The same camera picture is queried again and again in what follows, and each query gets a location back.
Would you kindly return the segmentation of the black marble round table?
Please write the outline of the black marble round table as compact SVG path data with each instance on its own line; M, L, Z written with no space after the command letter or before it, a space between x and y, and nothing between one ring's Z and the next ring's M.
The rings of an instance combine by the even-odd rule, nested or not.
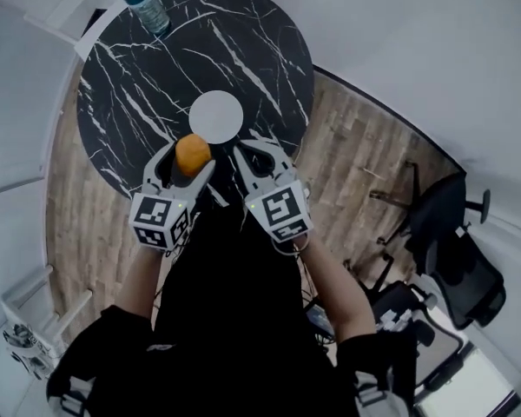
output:
M194 101L209 91L243 109L241 139L292 154L313 107L313 63L288 14L272 0L160 0L169 30L151 34L124 9L91 48L82 69L77 120L101 177L125 197L145 165L191 132Z

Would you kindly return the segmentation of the window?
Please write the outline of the window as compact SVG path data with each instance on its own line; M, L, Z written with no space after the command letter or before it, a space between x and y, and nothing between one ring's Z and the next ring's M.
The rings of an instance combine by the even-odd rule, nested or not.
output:
M419 417L499 417L519 403L515 397L521 373L501 354L487 354L467 343L463 367L436 392L425 394L417 405Z

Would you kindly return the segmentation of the black office chair with headrest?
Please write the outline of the black office chair with headrest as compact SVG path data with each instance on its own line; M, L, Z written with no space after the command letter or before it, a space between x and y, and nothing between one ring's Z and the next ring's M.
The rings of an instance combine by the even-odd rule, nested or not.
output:
M409 204L378 190L369 194L374 200L406 212L390 236L379 237L377 243L387 246L397 237L406 236L405 248L412 254L417 275L429 276L436 282L453 326L458 330L472 323L488 326L505 304L505 281L469 235L465 211L476 211L479 222L485 223L491 191L486 189L480 202L468 201L463 173L448 175L422 191L419 165L407 161L405 166L413 171Z

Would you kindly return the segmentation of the person's black clothing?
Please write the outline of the person's black clothing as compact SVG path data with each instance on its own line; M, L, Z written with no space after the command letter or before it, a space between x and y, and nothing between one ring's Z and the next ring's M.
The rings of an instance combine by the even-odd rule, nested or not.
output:
M293 241L241 208L201 213L159 279L152 327L115 304L50 376L54 417L412 417L414 334L338 343Z

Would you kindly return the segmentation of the person's right forearm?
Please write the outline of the person's right forearm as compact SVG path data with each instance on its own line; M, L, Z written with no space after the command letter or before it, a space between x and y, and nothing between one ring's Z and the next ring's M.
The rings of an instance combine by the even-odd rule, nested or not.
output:
M375 334L376 323L365 292L322 240L312 231L293 238L293 244L307 266L336 341Z

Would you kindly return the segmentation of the clear water bottle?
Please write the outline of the clear water bottle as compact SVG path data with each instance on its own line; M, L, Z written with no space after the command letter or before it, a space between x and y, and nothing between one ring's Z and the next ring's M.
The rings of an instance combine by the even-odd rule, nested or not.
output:
M144 27L159 36L170 27L170 18L160 0L123 0L138 16Z

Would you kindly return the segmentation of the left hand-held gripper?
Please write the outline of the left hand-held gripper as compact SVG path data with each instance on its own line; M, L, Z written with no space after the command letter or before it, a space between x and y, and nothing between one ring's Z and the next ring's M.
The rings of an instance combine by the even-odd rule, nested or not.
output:
M191 226L195 199L208 185L215 161L205 163L194 176L186 176L175 160L175 143L159 149L143 171L142 191L135 194L129 212L129 226L139 243L173 251ZM173 186L168 189L173 169Z

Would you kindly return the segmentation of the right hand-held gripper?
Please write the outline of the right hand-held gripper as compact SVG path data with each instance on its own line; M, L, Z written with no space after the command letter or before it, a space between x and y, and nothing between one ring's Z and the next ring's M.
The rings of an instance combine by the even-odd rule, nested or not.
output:
M275 242L312 229L303 183L280 146L247 139L233 153L247 189L245 208Z

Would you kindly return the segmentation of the white round plate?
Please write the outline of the white round plate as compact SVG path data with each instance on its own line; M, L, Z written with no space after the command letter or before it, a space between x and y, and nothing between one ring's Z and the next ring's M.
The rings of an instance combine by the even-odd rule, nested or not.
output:
M241 130L243 119L238 99L221 90L199 96L191 105L188 116L191 131L210 144L233 140Z

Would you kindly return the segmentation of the spare hand-held gripper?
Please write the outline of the spare hand-held gripper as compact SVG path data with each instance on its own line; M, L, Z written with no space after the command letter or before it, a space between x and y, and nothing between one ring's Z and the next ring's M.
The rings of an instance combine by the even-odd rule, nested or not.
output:
M6 349L14 361L37 380L44 380L52 372L47 353L41 342L22 324L14 324L3 331Z

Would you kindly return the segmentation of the person's left forearm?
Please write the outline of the person's left forearm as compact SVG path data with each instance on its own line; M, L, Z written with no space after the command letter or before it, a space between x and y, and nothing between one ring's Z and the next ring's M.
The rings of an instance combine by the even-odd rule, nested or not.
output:
M153 309L163 258L162 251L141 247L115 298L118 308L143 318L150 327L153 325Z

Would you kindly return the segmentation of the white stool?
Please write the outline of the white stool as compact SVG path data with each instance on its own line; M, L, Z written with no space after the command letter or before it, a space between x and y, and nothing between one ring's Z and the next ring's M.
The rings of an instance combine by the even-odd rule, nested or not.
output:
M64 314L58 314L50 285L53 267L47 265L23 278L1 297L3 312L12 327L22 324L41 342L50 364L55 367L63 356L66 343L63 332L92 298L87 289Z

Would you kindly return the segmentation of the white panel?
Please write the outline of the white panel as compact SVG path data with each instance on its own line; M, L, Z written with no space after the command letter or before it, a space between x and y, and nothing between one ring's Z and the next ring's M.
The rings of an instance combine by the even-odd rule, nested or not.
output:
M73 47L0 3L0 192L44 176Z

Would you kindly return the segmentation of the blue screen device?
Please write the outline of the blue screen device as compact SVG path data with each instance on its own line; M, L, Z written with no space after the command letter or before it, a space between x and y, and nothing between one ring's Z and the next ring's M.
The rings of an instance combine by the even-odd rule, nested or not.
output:
M326 317L326 313L323 308L318 305L313 305L307 310L307 318L317 328L324 329L326 332L331 333L331 325Z

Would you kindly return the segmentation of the white chair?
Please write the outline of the white chair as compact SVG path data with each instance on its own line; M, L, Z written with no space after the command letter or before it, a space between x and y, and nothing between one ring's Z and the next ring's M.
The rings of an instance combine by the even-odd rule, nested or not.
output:
M36 14L26 11L23 20L52 36L75 46L117 0L56 0L49 10Z

